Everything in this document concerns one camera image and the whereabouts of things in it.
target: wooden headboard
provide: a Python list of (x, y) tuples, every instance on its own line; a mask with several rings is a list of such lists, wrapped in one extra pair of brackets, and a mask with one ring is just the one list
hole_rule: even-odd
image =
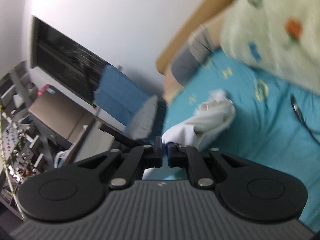
[(174, 38), (170, 41), (156, 61), (158, 72), (164, 73), (176, 52), (188, 40), (189, 35), (202, 23), (230, 5), (233, 0), (203, 0), (191, 17), (180, 28)]

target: white wall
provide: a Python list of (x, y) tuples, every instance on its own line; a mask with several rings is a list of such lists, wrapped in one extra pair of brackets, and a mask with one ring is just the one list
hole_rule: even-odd
[(162, 93), (155, 60), (201, 0), (33, 0), (32, 14)]
[(0, 79), (22, 61), (24, 2), (25, 0), (0, 0)]

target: cable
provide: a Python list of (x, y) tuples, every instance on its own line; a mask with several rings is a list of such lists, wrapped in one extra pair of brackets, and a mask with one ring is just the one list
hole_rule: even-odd
[(293, 109), (294, 114), (296, 115), (297, 119), (299, 120), (299, 122), (303, 125), (304, 128), (306, 128), (306, 130), (308, 131), (308, 133), (310, 134), (310, 136), (312, 137), (312, 139), (320, 146), (320, 142), (314, 137), (314, 133), (306, 124), (306, 122), (304, 121), (304, 118), (302, 116), (302, 112), (300, 110), (300, 108), (298, 107), (298, 104), (296, 102), (296, 98), (294, 97), (294, 95), (290, 96), (290, 102), (291, 102), (291, 106)]

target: bed sheet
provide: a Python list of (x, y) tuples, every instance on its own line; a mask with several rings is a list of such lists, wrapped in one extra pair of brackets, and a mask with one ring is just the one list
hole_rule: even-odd
[[(215, 89), (228, 93), (236, 108), (236, 118), (211, 147), (300, 179), (308, 189), (308, 202), (300, 220), (319, 231), (320, 147), (297, 120), (290, 95), (295, 96), (309, 128), (316, 131), (320, 130), (320, 97), (216, 50), (168, 108), (163, 132), (191, 117), (198, 104)], [(161, 176), (176, 179), (185, 174), (165, 167)], [(156, 173), (150, 178), (157, 178)]]

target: floral blanket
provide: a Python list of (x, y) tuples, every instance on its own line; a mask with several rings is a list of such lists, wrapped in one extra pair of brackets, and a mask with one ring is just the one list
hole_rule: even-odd
[(224, 52), (320, 94), (320, 0), (236, 0), (220, 37)]

